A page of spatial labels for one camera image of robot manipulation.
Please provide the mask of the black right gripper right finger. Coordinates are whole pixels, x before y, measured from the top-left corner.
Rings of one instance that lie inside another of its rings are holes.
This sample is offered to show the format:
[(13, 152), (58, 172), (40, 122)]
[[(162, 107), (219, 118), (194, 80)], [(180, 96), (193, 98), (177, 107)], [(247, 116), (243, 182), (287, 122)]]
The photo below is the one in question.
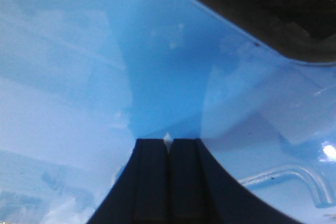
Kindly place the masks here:
[(200, 139), (174, 139), (169, 158), (172, 223), (297, 223), (244, 188)]

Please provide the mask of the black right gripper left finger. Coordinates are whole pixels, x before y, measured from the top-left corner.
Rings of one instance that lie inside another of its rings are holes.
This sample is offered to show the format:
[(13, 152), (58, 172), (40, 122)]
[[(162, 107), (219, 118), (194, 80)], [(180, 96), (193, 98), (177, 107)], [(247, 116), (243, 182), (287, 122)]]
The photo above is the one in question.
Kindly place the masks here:
[(89, 223), (168, 223), (168, 152), (161, 139), (138, 139), (121, 176)]

